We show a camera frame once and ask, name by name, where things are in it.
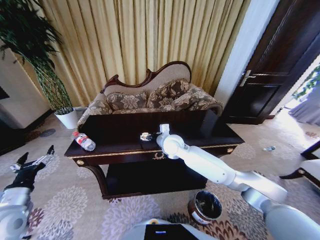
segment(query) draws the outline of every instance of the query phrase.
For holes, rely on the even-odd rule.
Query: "carpet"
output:
[[[287,204],[320,224],[320,195],[305,179],[282,180],[304,160],[300,153],[320,139],[320,127],[296,122],[286,112],[260,125],[231,124],[245,143],[222,159],[238,171],[255,170],[288,190]],[[208,181],[206,189],[221,201],[222,215],[209,225],[190,219],[187,204],[197,190],[102,200],[94,175],[64,157],[72,130],[52,114],[36,131],[51,135],[36,137],[26,145],[0,156],[0,188],[12,183],[9,166],[25,152],[28,160],[44,155],[54,145],[56,160],[41,170],[31,194],[32,240],[118,240],[133,225],[151,218],[190,224],[223,240],[271,240],[263,215],[250,207],[239,192]],[[274,151],[263,148],[276,146]]]

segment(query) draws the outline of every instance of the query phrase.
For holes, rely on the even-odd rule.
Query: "trash can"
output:
[[[201,190],[189,201],[188,212],[196,223],[207,225],[220,217],[222,206],[216,195],[210,191]]]

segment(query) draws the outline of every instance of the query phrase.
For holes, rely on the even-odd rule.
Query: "chair leg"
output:
[[[293,173],[289,174],[289,175],[285,175],[285,176],[280,176],[279,178],[281,179],[297,179],[297,178],[301,178],[305,173],[305,170],[303,170],[302,168],[299,168],[297,170],[295,170]]]

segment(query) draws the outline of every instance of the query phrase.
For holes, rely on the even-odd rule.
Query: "coffee table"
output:
[[[95,149],[85,151],[73,141],[64,155],[93,172],[103,199],[205,188],[207,179],[182,159],[167,158],[156,140],[140,140],[160,124],[216,157],[244,142],[211,110],[91,115],[79,131],[95,141]],[[106,176],[100,165],[109,165]]]

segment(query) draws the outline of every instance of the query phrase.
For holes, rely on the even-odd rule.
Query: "dark wooden door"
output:
[[[262,123],[319,54],[320,0],[281,0],[226,105],[226,122]]]

